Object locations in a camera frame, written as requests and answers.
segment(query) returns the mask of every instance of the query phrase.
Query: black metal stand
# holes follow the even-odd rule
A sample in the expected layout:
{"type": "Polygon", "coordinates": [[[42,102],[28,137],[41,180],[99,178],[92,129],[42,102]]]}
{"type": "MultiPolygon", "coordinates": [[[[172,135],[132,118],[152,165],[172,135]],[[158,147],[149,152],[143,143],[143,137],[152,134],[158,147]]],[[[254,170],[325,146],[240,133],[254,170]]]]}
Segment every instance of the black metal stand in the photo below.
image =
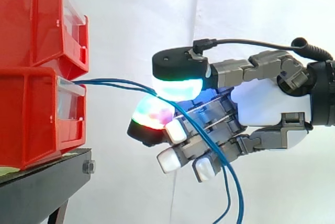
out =
{"type": "Polygon", "coordinates": [[[0,223],[63,224],[69,198],[90,179],[90,149],[76,149],[54,162],[0,177],[0,223]]]}

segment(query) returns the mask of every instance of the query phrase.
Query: blue wire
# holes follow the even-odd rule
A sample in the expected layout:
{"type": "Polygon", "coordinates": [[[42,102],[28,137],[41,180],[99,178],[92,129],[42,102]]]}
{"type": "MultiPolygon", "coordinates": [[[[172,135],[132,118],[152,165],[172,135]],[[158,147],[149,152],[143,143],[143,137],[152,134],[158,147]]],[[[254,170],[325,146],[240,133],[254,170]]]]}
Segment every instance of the blue wire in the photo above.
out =
{"type": "MultiPolygon", "coordinates": [[[[119,80],[119,79],[95,79],[95,80],[87,80],[87,81],[75,81],[74,83],[76,84],[94,84],[94,85],[106,85],[106,86],[112,86],[112,87],[117,87],[117,88],[125,88],[125,89],[130,89],[130,90],[135,90],[135,91],[141,91],[141,92],[145,92],[148,93],[152,96],[156,96],[157,98],[167,102],[168,104],[174,106],[181,114],[183,114],[183,116],[190,122],[190,124],[198,131],[199,135],[204,139],[204,141],[206,142],[206,144],[218,155],[221,163],[222,163],[222,168],[225,169],[225,165],[227,166],[229,172],[231,173],[235,184],[236,184],[236,188],[237,188],[237,192],[238,192],[238,198],[239,198],[239,215],[238,215],[238,220],[237,220],[237,224],[241,224],[242,220],[243,220],[243,214],[244,214],[244,200],[243,200],[243,193],[242,193],[242,188],[241,185],[239,183],[239,180],[237,178],[237,175],[234,171],[234,169],[232,168],[231,164],[229,163],[229,161],[227,160],[227,158],[225,157],[225,155],[223,154],[223,152],[220,150],[219,146],[217,146],[209,137],[209,135],[187,114],[187,112],[181,108],[177,103],[175,102],[171,102],[169,100],[166,100],[162,97],[157,96],[156,92],[152,89],[149,88],[145,85],[142,84],[138,84],[136,82],[132,82],[132,81],[128,81],[128,80],[119,80]],[[131,84],[131,85],[135,85],[138,87],[141,87],[142,89],[139,88],[132,88],[132,87],[126,87],[126,86],[120,86],[120,85],[114,85],[114,84],[108,84],[105,82],[101,82],[101,80],[105,81],[105,82],[115,82],[115,83],[124,83],[124,84],[131,84]]],[[[230,194],[229,194],[229,198],[228,198],[228,207],[227,209],[229,210],[230,208],[230,194]]],[[[224,217],[224,215],[227,214],[227,210],[224,212],[224,214],[222,214],[222,218],[224,217]]]]}
{"type": "Polygon", "coordinates": [[[224,180],[225,180],[225,187],[226,187],[226,192],[227,192],[227,208],[226,211],[216,220],[213,222],[213,224],[219,223],[229,212],[230,206],[231,206],[231,198],[230,198],[230,190],[229,190],[229,184],[228,184],[228,178],[227,178],[227,171],[226,168],[223,166],[222,171],[224,173],[224,180]]]}

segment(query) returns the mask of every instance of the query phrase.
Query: white backdrop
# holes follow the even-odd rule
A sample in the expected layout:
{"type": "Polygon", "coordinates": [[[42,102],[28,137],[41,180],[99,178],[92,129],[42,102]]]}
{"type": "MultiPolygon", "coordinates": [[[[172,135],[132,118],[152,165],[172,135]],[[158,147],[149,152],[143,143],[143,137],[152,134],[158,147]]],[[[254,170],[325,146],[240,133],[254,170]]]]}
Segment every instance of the white backdrop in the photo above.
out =
{"type": "MultiPolygon", "coordinates": [[[[90,73],[150,84],[152,55],[195,38],[249,38],[289,44],[297,36],[335,52],[334,0],[76,0],[90,18],[90,73]]],[[[222,46],[212,62],[262,49],[222,46]]],[[[226,207],[222,175],[198,184],[187,166],[173,175],[126,135],[142,94],[89,87],[87,147],[96,174],[69,202],[65,223],[211,223],[226,207]]],[[[245,198],[244,223],[335,223],[335,141],[317,128],[287,152],[263,152],[233,163],[245,198]]],[[[231,190],[235,191],[232,182],[231,190]]],[[[222,223],[235,223],[237,198],[222,223]]]]}

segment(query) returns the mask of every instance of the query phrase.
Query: metal bolt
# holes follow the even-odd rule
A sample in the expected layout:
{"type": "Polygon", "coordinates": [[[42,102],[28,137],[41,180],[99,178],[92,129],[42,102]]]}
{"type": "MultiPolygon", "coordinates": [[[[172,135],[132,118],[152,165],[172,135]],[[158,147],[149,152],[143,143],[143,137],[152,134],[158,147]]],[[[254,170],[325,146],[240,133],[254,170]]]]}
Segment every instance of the metal bolt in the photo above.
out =
{"type": "Polygon", "coordinates": [[[87,160],[83,164],[83,173],[85,174],[93,174],[95,173],[95,160],[87,160]]]}

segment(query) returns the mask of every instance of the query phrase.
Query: red plastic drawer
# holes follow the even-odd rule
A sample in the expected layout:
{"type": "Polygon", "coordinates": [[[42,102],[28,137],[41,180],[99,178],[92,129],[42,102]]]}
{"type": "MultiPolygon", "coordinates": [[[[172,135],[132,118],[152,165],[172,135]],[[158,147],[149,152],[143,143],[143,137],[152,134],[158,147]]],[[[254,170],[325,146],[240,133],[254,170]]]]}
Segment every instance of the red plastic drawer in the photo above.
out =
{"type": "Polygon", "coordinates": [[[0,0],[0,66],[46,66],[72,80],[88,72],[88,19],[70,0],[0,0]]]}
{"type": "Polygon", "coordinates": [[[25,169],[85,143],[85,87],[51,68],[0,69],[0,166],[25,169]]]}

